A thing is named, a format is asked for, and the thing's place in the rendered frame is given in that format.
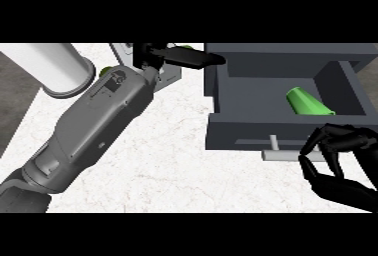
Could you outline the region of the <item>dark grey drawer front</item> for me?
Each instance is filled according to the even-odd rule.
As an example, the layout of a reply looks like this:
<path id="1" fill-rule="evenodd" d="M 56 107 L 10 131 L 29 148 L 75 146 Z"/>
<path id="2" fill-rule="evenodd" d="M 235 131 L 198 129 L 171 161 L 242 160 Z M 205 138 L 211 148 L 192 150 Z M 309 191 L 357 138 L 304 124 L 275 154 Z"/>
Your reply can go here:
<path id="1" fill-rule="evenodd" d="M 270 136 L 278 138 L 281 150 L 300 150 L 309 135 L 326 123 L 366 127 L 378 132 L 378 115 L 230 115 L 208 117 L 207 150 L 270 150 Z"/>

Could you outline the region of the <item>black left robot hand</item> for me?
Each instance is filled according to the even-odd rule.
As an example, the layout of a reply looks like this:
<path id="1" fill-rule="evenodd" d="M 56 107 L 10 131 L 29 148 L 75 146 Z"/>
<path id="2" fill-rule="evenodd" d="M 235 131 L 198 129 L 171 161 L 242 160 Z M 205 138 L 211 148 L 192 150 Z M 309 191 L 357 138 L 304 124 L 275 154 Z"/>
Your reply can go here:
<path id="1" fill-rule="evenodd" d="M 133 44 L 133 66 L 139 69 L 154 67 L 159 70 L 164 64 L 202 69 L 224 63 L 223 56 L 183 46 L 168 47 L 167 43 Z"/>

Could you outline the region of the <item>green cup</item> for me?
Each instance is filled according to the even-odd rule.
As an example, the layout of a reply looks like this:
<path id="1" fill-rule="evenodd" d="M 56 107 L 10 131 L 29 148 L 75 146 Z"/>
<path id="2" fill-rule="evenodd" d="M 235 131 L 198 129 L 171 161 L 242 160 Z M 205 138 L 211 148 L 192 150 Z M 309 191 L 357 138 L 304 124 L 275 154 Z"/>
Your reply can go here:
<path id="1" fill-rule="evenodd" d="M 329 116 L 335 114 L 301 87 L 294 87 L 288 91 L 286 101 L 297 115 Z"/>

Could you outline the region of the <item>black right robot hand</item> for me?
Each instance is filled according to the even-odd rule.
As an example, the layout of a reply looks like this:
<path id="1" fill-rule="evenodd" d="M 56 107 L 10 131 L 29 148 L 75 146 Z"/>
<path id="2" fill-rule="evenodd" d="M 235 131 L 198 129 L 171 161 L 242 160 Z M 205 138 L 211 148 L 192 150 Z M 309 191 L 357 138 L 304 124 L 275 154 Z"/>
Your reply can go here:
<path id="1" fill-rule="evenodd" d="M 320 174 L 307 157 L 319 147 L 332 176 Z M 351 152 L 374 185 L 368 188 L 344 177 L 338 153 Z M 369 128 L 326 123 L 316 128 L 301 148 L 298 162 L 304 179 L 322 199 L 378 213 L 378 133 Z"/>

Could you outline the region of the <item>white cylinder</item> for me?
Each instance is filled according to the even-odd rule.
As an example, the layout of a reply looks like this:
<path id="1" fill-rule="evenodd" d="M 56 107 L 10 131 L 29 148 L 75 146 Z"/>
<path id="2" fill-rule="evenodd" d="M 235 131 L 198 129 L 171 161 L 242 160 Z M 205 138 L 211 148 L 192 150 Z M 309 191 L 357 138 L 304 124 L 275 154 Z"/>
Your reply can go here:
<path id="1" fill-rule="evenodd" d="M 40 81 L 50 97 L 71 98 L 90 86 L 96 68 L 71 43 L 0 43 L 0 51 Z"/>

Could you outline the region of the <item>dark grey open drawer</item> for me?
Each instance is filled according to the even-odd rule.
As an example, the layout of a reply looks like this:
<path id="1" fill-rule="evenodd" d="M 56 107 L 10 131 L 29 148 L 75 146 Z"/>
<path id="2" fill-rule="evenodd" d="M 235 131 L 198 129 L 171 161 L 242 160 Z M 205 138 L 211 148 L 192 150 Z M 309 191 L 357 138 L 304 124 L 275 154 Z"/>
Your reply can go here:
<path id="1" fill-rule="evenodd" d="M 378 125 L 356 73 L 378 58 L 371 43 L 208 43 L 227 63 L 205 69 L 217 122 Z M 335 111 L 301 116 L 286 101 L 300 87 Z"/>

